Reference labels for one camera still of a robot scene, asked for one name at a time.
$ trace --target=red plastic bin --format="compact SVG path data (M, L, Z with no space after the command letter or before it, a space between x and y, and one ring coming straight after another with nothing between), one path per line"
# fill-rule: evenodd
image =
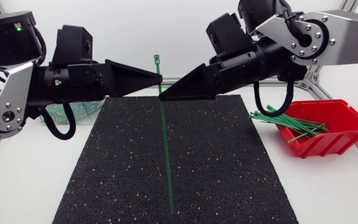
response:
M328 132L288 143L296 156L344 154L358 141L358 112L343 100L295 101L285 112L294 118L326 123ZM299 136L290 128L277 124L284 139Z

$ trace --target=bundle of green zip ties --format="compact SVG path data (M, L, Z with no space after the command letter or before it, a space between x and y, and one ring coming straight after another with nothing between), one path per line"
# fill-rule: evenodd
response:
M270 105L267 106L267 109L270 112L276 111L276 109L274 109ZM255 111L254 113L252 112L250 113L249 118L259 119L267 123L274 123L274 124L286 126L300 134L299 136L289 140L288 143L291 143L302 137L311 138L318 134L322 134L322 132L324 131L328 131L328 128L326 127L326 123L292 118L285 114L281 114L280 116L277 117L269 117L262 114L259 111Z

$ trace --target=green cable tie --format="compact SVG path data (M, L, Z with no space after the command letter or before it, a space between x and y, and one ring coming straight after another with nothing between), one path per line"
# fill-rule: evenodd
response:
M299 138L302 138L303 136L306 136L307 134L308 134L308 133L303 133L303 134L299 135L298 137L295 137L295 138L289 140L288 143L291 143L291 142L293 142L293 141L295 141L295 140L297 140L297 139L299 139Z
M270 105L267 105L267 109L270 112L274 112L276 111L275 108L273 108ZM319 131L328 131L328 128L326 127L325 123L320 123L317 121L307 121L304 119L298 119L298 118L293 118L291 116L288 116L286 114L281 114L280 116L277 117L269 117L266 116L258 111L256 111L255 113L251 114L252 116L250 116L251 118L254 119L259 119L262 121L265 121L265 123L275 123L275 124L279 124L282 126L286 126L292 130L295 130L296 132L298 132L299 134L301 134L301 136L298 136L298 138L302 137L302 136L306 136L307 138L310 138L309 136L307 136L307 134L310 134L312 136L316 136L319 133Z
M154 55L154 63L157 67L157 74L160 74L160 56ZM158 84L158 92L162 93L162 86ZM162 133L163 133L163 143L165 148L165 163L167 167L167 179L168 179L168 194L169 194L169 204L171 215L175 213L175 209L173 207L173 190L172 190L172 178L171 178L171 167L169 160L169 146L168 146L168 131L167 131L167 123L165 120L165 107L164 102L160 101L160 110L161 110L161 122L162 122Z

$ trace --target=speckled black mat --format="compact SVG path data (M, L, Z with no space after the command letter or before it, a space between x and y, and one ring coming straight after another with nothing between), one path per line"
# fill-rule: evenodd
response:
M157 97L108 98L54 223L298 223L238 95L165 103L170 214Z

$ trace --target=silver metal bracket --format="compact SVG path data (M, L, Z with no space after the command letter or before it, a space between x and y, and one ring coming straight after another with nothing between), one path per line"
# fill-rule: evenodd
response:
M26 62L6 67L9 76L0 92L0 139L22 130L33 66L32 62Z
M291 59L299 65L358 63L357 13L343 10L311 12L302 15L301 20L302 22L296 23L302 33L312 38L307 47L299 46L284 19L277 15L259 25L256 30L291 51L294 54ZM316 21L319 21L320 25L312 23Z
M308 91L312 85L319 84L319 72L321 66L310 66L305 75L305 79L295 83L295 86Z
M278 15L272 16L264 23L259 25L255 31L266 35L276 43L280 44L297 57L309 58L316 55L320 48L323 47L324 39L326 38L322 28L314 23L296 21L302 34L311 37L309 46L302 46L299 41L292 36L285 23L285 19Z

